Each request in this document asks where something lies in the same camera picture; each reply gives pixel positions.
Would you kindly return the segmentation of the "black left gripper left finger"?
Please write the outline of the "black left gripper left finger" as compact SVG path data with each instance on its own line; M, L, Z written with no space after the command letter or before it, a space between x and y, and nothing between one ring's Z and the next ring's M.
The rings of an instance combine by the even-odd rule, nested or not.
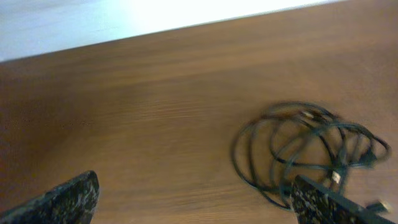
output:
M1 213L1 223L90 223L100 194L96 172L88 170Z

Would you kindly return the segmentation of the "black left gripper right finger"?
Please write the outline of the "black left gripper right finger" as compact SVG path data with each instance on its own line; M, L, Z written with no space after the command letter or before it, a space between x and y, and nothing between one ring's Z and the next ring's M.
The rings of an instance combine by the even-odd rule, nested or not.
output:
M394 224L303 175L296 176L290 198L299 223Z

